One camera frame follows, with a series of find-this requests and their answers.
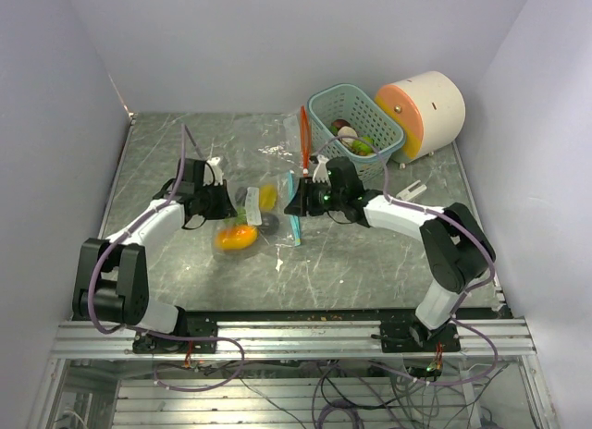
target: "green basket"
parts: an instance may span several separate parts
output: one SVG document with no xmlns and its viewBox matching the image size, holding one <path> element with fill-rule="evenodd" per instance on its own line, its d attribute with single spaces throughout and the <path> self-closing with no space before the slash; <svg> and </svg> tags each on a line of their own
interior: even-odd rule
<svg viewBox="0 0 592 429">
<path fill-rule="evenodd" d="M 380 149 L 385 161 L 405 143 L 403 129 L 393 121 L 370 97 L 352 84 L 338 84 L 312 96 L 308 100 L 311 118 L 313 150 L 320 149 L 333 138 L 329 131 L 336 119 L 345 119 L 358 136 L 368 136 Z M 347 156 L 355 164 L 358 176 L 367 181 L 383 173 L 376 154 L 358 156 L 350 152 L 340 141 L 331 142 L 323 151 L 327 158 Z"/>
</svg>

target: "metal frame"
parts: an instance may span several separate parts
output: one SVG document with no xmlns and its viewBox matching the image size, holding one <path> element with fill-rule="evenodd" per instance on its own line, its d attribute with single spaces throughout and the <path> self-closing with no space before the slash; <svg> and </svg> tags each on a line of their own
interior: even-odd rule
<svg viewBox="0 0 592 429">
<path fill-rule="evenodd" d="M 534 355 L 535 345 L 524 319 L 464 320 L 492 338 L 500 356 Z M 383 353 L 379 321 L 332 322 L 218 322 L 218 336 L 239 341 L 250 360 L 397 359 L 403 354 Z M 462 350 L 446 352 L 446 358 L 491 356 L 487 342 L 459 327 Z M 111 335 L 96 331 L 92 323 L 65 322 L 57 331 L 52 357 L 69 360 L 183 360 L 184 353 L 135 354 L 136 333 L 122 329 Z M 405 357 L 433 358 L 431 352 L 405 352 Z M 237 360 L 236 347 L 219 342 L 216 353 L 196 355 L 201 360 Z"/>
</svg>

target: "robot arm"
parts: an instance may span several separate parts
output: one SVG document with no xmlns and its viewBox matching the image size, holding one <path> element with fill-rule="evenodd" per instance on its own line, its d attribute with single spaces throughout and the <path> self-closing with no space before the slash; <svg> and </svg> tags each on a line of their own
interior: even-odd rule
<svg viewBox="0 0 592 429">
<path fill-rule="evenodd" d="M 101 321 L 124 325 L 135 325 L 142 329 L 162 333 L 183 332 L 179 326 L 182 309 L 164 304 L 150 297 L 148 289 L 147 261 L 154 257 L 159 245 L 173 233 L 183 228 L 194 216 L 203 220 L 225 219 L 236 216 L 228 197 L 226 181 L 220 169 L 220 159 L 208 161 L 186 159 L 183 178 L 171 203 L 158 210 L 165 202 L 170 179 L 155 194 L 146 212 L 154 211 L 141 226 L 129 232 L 128 226 L 106 239 L 87 239 L 80 249 L 78 272 L 72 309 L 78 317 L 88 317 L 88 291 L 94 266 L 110 243 L 121 234 L 128 234 L 115 250 L 109 254 L 101 268 L 106 274 L 117 269 L 117 279 L 97 280 L 94 293 L 94 308 Z"/>
<path fill-rule="evenodd" d="M 485 272 L 485 258 L 471 240 L 445 220 L 424 212 L 418 204 L 395 205 L 379 190 L 366 190 L 349 159 L 334 158 L 326 166 L 330 184 L 301 178 L 285 213 L 316 216 L 341 211 L 353 223 L 386 228 L 421 241 L 434 281 L 415 310 L 417 323 L 410 328 L 410 333 L 418 343 L 429 340 L 449 321 L 453 307 L 468 284 Z M 460 223 L 495 260 L 495 252 L 465 205 L 455 203 L 448 208 L 430 209 Z"/>
</svg>

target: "marble surface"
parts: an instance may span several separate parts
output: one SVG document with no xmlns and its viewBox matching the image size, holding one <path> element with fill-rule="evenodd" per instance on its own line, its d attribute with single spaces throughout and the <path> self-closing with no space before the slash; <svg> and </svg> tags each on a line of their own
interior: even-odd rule
<svg viewBox="0 0 592 429">
<path fill-rule="evenodd" d="M 284 118 L 138 114 L 120 164 L 104 235 L 141 213 L 153 194 L 174 176 L 181 123 L 188 125 L 205 155 L 227 160 L 226 179 L 257 182 L 298 169 L 299 146 L 295 139 L 287 140 Z M 451 146 L 405 169 L 394 163 L 388 167 L 392 194 L 421 179 L 428 189 L 418 202 L 469 205 Z M 381 185 L 382 178 L 377 178 L 366 187 Z M 221 257 L 212 247 L 215 224 L 206 223 L 196 231 L 180 230 L 163 244 L 149 262 L 151 295 L 194 310 L 415 307 L 432 280 L 421 243 L 387 230 L 342 226 L 326 216 L 301 218 L 300 247 L 270 242 L 258 246 L 256 254 Z M 490 285 L 476 290 L 464 305 L 497 304 Z"/>
</svg>

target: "plastic bag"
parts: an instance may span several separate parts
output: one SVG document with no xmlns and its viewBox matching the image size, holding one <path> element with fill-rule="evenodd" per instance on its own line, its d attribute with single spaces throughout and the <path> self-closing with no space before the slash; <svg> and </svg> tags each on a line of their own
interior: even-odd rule
<svg viewBox="0 0 592 429">
<path fill-rule="evenodd" d="M 293 185 L 291 172 L 252 181 L 229 180 L 228 195 L 238 216 L 215 222 L 214 256 L 244 259 L 300 244 L 299 230 L 284 214 Z"/>
</svg>

